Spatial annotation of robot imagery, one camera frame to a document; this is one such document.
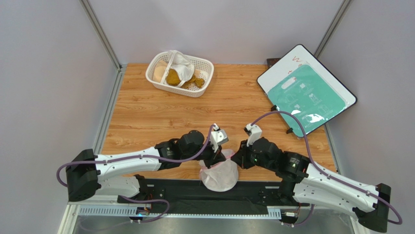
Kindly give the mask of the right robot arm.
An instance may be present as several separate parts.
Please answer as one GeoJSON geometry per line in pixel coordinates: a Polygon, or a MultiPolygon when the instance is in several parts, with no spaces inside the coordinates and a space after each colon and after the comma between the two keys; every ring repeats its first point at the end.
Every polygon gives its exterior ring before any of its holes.
{"type": "Polygon", "coordinates": [[[282,203],[308,203],[350,215],[372,231],[386,233],[391,187],[369,185],[338,175],[309,158],[282,151],[264,137],[248,145],[242,141],[231,160],[243,169],[254,166],[273,171],[282,179],[278,196],[282,203]]]}

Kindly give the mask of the mustard brown cloth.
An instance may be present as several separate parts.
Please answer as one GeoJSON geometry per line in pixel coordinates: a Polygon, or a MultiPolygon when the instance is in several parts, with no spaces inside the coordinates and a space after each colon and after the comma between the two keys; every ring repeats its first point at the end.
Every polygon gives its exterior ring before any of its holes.
{"type": "MultiPolygon", "coordinates": [[[[199,75],[200,75],[200,70],[195,69],[194,74],[192,75],[191,79],[183,83],[181,88],[189,89],[192,86],[196,86],[197,88],[202,88],[205,84],[205,80],[203,78],[200,78],[199,75]]],[[[169,69],[169,73],[166,77],[166,82],[170,86],[178,87],[181,80],[179,79],[179,76],[175,70],[169,69]]]]}

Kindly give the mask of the white board black frame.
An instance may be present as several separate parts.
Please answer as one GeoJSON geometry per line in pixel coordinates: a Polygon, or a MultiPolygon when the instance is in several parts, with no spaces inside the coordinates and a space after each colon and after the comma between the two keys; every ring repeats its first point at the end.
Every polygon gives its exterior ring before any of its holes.
{"type": "MultiPolygon", "coordinates": [[[[300,66],[307,64],[311,66],[317,73],[319,73],[323,80],[325,80],[345,100],[347,105],[345,110],[355,105],[355,103],[357,102],[357,97],[302,44],[296,45],[288,53],[286,53],[275,65],[263,72],[257,78],[257,83],[264,92],[265,96],[267,97],[266,93],[271,88],[280,83],[285,77],[288,76],[288,74],[290,74],[300,66]]],[[[277,111],[276,106],[272,103],[271,105],[271,110],[277,111]]],[[[283,119],[288,125],[290,133],[293,133],[297,137],[303,137],[304,134],[307,134],[304,128],[301,126],[299,120],[294,115],[285,111],[281,112],[283,119]]]]}

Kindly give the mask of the peach bra pad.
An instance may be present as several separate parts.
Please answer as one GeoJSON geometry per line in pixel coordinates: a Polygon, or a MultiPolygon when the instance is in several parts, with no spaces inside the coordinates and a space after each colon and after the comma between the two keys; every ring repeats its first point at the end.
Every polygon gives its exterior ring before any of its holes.
{"type": "Polygon", "coordinates": [[[153,81],[158,82],[158,83],[161,82],[162,77],[166,71],[167,65],[168,64],[164,60],[160,60],[157,62],[155,69],[154,69],[153,77],[152,77],[153,81]]]}

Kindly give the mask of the white mesh laundry bag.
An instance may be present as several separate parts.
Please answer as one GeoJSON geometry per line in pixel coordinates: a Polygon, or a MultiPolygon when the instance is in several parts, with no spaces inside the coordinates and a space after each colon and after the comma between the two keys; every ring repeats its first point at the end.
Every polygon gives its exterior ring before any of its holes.
{"type": "Polygon", "coordinates": [[[201,166],[199,178],[209,190],[214,192],[231,190],[239,179],[238,165],[231,160],[235,152],[231,149],[225,149],[222,150],[222,154],[226,160],[210,168],[205,166],[203,161],[199,161],[199,165],[201,166]]]}

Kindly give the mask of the white bra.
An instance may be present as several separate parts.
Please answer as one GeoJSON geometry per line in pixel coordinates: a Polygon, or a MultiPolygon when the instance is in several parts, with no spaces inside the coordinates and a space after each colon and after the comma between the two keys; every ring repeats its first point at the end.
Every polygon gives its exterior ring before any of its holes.
{"type": "Polygon", "coordinates": [[[182,87],[185,82],[191,80],[195,71],[195,66],[183,53],[177,50],[170,50],[168,51],[168,64],[161,79],[162,84],[168,84],[167,77],[170,70],[174,70],[178,78],[178,82],[174,82],[173,86],[182,87]]]}

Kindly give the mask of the dark brown object behind board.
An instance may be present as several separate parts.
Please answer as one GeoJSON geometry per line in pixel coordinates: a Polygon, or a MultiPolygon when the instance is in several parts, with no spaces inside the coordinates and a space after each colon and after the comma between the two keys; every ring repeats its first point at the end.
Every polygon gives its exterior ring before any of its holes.
{"type": "Polygon", "coordinates": [[[266,59],[266,64],[267,64],[267,68],[271,68],[273,65],[275,65],[278,61],[280,60],[280,58],[267,58],[266,59]]]}

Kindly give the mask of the white plastic basket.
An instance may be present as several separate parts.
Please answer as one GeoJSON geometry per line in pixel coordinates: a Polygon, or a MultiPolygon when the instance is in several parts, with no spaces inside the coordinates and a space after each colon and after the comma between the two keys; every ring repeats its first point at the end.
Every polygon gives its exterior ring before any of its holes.
{"type": "Polygon", "coordinates": [[[170,51],[161,52],[153,58],[146,70],[146,79],[152,83],[155,88],[187,97],[200,97],[204,94],[212,80],[214,65],[209,60],[203,58],[190,55],[184,55],[184,57],[189,59],[194,65],[195,76],[204,80],[202,87],[199,88],[195,84],[189,85],[188,88],[168,85],[166,76],[170,69],[170,60],[172,58],[172,52],[170,51]]]}

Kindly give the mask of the teal instruction sheet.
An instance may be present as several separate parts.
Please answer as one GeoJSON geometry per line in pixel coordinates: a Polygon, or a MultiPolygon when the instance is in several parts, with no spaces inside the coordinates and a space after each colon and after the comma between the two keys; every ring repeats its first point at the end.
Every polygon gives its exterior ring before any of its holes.
{"type": "Polygon", "coordinates": [[[307,134],[347,107],[345,100],[308,64],[288,74],[266,94],[276,110],[294,115],[307,134]]]}

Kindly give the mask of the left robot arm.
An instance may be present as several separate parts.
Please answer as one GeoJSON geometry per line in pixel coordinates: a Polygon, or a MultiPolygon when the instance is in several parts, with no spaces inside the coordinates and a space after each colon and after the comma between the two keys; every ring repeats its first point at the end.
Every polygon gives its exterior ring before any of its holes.
{"type": "Polygon", "coordinates": [[[180,138],[160,142],[142,151],[117,155],[95,154],[93,149],[81,151],[63,168],[70,202],[84,201],[94,195],[123,195],[144,200],[149,197],[143,177],[117,181],[117,178],[135,172],[161,171],[179,167],[197,160],[211,167],[226,160],[222,144],[228,142],[223,129],[214,127],[207,137],[192,130],[180,138]]]}

